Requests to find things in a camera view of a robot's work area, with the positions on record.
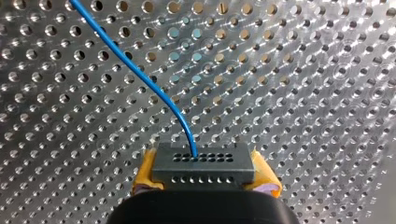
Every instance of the blue wire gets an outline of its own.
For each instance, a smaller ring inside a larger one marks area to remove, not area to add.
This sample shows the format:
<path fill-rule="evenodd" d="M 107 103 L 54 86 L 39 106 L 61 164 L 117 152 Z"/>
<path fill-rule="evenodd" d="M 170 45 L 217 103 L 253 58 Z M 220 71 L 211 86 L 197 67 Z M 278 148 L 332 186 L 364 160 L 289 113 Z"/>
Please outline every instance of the blue wire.
<path fill-rule="evenodd" d="M 129 58 L 125 56 L 125 54 L 116 46 L 113 40 L 105 33 L 105 31 L 101 28 L 101 26 L 95 21 L 95 19 L 91 16 L 90 12 L 78 1 L 78 0 L 70 0 L 72 6 L 78 11 L 78 13 L 85 19 L 85 21 L 91 26 L 91 28 L 99 34 L 101 39 L 108 45 L 108 47 L 114 52 L 114 54 L 119 57 L 119 59 L 125 63 L 146 85 L 148 85 L 174 112 L 178 120 L 180 121 L 181 126 L 183 127 L 187 138 L 190 143 L 191 155 L 193 157 L 198 156 L 197 147 L 194 142 L 194 138 L 192 136 L 189 124 L 183 118 L 177 106 L 171 101 L 171 99 L 163 92 L 161 89 L 155 85 L 151 79 L 149 79 L 145 73 L 143 73 L 137 66 L 134 64 Z"/>

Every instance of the yellow plastic part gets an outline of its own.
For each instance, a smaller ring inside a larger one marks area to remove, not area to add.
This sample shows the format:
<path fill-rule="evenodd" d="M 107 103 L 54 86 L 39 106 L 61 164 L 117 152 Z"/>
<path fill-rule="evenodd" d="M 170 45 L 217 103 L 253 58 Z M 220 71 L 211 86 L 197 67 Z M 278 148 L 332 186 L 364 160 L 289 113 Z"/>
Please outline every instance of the yellow plastic part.
<path fill-rule="evenodd" d="M 255 189 L 263 184 L 274 184 L 278 186 L 278 190 L 272 190 L 272 196 L 278 198 L 282 192 L 282 184 L 277 179 L 274 171 L 265 161 L 262 154 L 256 150 L 251 152 L 251 159 L 254 165 L 254 182 L 252 184 L 245 185 L 245 189 Z"/>
<path fill-rule="evenodd" d="M 143 163 L 140 166 L 139 172 L 137 173 L 136 180 L 134 181 L 133 189 L 136 185 L 147 185 L 155 189 L 164 189 L 162 183 L 154 183 L 151 181 L 151 169 L 154 163 L 155 155 L 157 154 L 156 149 L 150 149 L 146 151 L 143 158 Z"/>
<path fill-rule="evenodd" d="M 143 158 L 143 163 L 140 166 L 139 172 L 137 173 L 136 179 L 134 181 L 133 192 L 136 185 L 146 185 L 155 189 L 164 189 L 164 185 L 162 183 L 154 183 L 151 181 L 151 169 L 156 154 L 156 149 L 146 151 Z M 245 185 L 244 188 L 247 190 L 252 190 L 263 184 L 274 184 L 278 186 L 278 189 L 272 190 L 271 193 L 273 197 L 278 198 L 282 192 L 282 184 L 277 179 L 274 171 L 265 161 L 260 152 L 253 150 L 251 152 L 251 159 L 255 169 L 254 182 L 252 184 Z"/>

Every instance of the metal panel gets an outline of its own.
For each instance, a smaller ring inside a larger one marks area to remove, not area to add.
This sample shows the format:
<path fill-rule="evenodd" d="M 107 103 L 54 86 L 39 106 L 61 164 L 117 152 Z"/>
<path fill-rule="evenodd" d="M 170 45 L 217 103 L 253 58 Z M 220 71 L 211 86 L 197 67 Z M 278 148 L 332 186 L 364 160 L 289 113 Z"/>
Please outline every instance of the metal panel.
<path fill-rule="evenodd" d="M 259 149 L 303 223 L 368 216 L 394 151 L 394 1 L 83 2 L 199 145 Z M 142 151 L 184 133 L 67 2 L 0 3 L 0 218 L 104 223 Z"/>

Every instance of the black device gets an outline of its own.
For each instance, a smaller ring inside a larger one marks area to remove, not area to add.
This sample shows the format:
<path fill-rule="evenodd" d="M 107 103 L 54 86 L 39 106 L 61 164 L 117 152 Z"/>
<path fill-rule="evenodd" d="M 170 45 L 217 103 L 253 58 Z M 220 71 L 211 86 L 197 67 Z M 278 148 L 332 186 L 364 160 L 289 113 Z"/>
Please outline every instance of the black device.
<path fill-rule="evenodd" d="M 251 190 L 154 190 L 120 204 L 107 224 L 298 224 L 280 200 Z"/>

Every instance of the silver perforated background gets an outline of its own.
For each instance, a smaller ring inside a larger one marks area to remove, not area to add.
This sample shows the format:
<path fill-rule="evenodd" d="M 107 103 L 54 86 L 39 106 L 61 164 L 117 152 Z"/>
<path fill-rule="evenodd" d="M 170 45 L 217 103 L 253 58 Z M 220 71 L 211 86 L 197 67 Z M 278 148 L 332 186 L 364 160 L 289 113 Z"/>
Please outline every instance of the silver perforated background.
<path fill-rule="evenodd" d="M 261 151 L 302 223 L 371 215 L 394 153 L 396 2 L 83 2 L 199 145 Z M 105 223 L 144 149 L 187 142 L 64 0 L 0 0 L 0 53 L 2 223 Z"/>

